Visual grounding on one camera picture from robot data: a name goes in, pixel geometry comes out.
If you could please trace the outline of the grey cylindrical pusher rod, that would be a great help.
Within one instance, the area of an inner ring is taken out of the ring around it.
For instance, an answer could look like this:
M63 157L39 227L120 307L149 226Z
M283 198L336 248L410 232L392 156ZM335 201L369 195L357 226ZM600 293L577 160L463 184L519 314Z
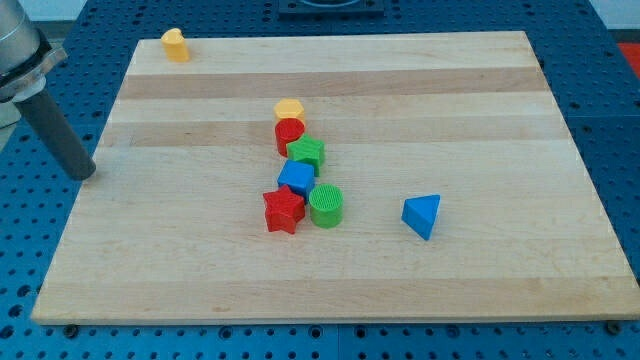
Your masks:
M94 174L94 160L47 89L14 105L69 178L80 181Z

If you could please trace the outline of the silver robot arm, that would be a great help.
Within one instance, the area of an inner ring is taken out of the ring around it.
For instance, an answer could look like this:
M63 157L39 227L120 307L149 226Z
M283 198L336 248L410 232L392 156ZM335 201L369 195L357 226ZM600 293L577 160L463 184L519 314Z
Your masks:
M46 89L46 74L67 58L52 46L17 0L1 0L1 101L11 102L73 180L96 164Z

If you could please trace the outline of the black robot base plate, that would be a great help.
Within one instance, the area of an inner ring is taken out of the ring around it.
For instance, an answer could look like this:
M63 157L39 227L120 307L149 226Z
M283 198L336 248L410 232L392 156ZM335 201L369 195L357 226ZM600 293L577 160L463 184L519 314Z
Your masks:
M278 0L278 16L381 15L385 0Z

